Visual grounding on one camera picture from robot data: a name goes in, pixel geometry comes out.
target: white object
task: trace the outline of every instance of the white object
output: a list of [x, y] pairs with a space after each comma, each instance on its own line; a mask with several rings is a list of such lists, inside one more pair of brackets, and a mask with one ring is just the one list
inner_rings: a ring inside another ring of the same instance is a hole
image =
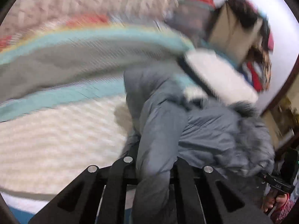
[[185, 55], [187, 64], [225, 104], [246, 101], [254, 104], [258, 94], [224, 58], [215, 51], [196, 49]]

